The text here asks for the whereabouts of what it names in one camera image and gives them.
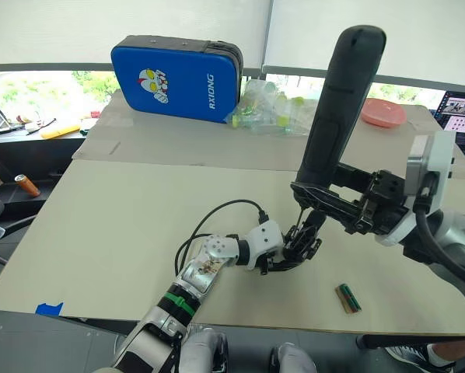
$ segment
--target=black foam handle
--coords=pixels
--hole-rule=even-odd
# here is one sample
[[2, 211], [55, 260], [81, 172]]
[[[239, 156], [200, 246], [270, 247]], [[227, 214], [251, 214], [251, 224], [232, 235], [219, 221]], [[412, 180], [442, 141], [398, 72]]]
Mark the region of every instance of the black foam handle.
[[385, 43], [385, 33], [374, 26], [350, 27], [338, 38], [296, 181], [330, 186]]

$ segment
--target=blue case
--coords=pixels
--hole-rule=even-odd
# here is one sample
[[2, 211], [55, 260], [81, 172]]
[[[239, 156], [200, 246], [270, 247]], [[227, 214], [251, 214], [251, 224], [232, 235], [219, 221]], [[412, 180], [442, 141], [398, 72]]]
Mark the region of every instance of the blue case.
[[135, 110], [225, 122], [239, 100], [243, 56], [234, 44], [132, 35], [111, 61]]

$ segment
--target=windowsill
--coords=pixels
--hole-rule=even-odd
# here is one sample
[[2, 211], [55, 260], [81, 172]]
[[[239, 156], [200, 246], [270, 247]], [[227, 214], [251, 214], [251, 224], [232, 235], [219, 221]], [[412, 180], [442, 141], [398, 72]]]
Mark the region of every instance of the windowsill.
[[0, 134], [0, 144], [6, 142], [20, 142], [20, 141], [47, 141], [47, 140], [62, 140], [68, 138], [86, 138], [80, 132], [72, 132], [70, 134], [63, 134], [62, 136], [58, 136], [52, 139], [45, 139], [42, 138], [39, 134], [39, 131], [34, 134], [27, 134], [26, 130], [17, 130], [10, 132], [8, 134]]

